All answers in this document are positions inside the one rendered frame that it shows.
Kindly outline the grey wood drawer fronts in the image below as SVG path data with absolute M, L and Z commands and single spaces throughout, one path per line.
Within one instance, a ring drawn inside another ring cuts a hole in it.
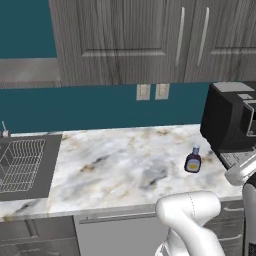
M 226 256 L 242 256 L 244 208 L 241 200 L 222 201 L 218 216 L 204 225 L 218 237 Z

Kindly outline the dark condiment bottle yellow label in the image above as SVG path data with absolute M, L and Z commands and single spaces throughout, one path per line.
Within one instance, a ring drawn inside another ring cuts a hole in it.
M 201 156 L 199 146 L 194 146 L 192 152 L 186 157 L 184 170 L 190 173 L 198 173 L 201 168 Z

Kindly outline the grey wood cupboard door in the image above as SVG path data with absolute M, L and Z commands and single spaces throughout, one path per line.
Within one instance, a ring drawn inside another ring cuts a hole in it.
M 210 17 L 197 66 L 206 7 Z M 256 0 L 196 0 L 184 81 L 256 81 Z
M 184 80 L 196 0 L 49 0 L 65 86 Z M 175 67 L 181 7 L 185 24 Z

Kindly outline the beige wall socket plate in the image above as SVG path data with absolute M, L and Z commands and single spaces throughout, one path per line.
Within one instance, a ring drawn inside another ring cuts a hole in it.
M 156 100 L 167 100 L 169 97 L 169 90 L 170 90 L 169 84 L 157 84 L 155 99 Z
M 150 99 L 150 84 L 138 84 L 136 92 L 136 100 L 149 100 Z

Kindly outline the grey wood base cupboard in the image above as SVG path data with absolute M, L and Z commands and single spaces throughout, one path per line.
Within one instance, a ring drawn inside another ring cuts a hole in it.
M 80 256 L 73 218 L 0 222 L 0 256 Z

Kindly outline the black coffee machine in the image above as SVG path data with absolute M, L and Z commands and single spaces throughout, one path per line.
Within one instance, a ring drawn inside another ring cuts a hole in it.
M 256 81 L 211 83 L 200 133 L 226 169 L 256 149 Z

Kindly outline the dark grey sink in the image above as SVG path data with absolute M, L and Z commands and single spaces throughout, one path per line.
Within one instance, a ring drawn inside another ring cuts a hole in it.
M 0 139 L 0 157 L 3 155 L 7 144 L 16 140 L 45 139 L 46 146 L 40 163 L 33 187 L 29 191 L 0 193 L 0 202 L 47 198 L 49 195 L 53 174 L 57 162 L 62 135 L 22 136 Z

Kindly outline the grey dishwasher front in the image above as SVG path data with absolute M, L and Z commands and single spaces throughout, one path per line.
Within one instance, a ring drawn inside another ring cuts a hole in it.
M 154 256 L 168 228 L 157 217 L 79 224 L 75 216 L 81 256 Z

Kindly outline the grey extractor hood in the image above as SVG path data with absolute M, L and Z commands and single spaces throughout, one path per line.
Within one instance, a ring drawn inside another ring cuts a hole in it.
M 56 58 L 0 59 L 0 89 L 58 88 Z

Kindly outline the silver tap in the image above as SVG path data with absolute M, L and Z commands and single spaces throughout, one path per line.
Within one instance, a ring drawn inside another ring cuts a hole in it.
M 1 138 L 7 138 L 11 136 L 10 131 L 6 128 L 5 123 L 2 123 L 3 131 L 0 133 Z

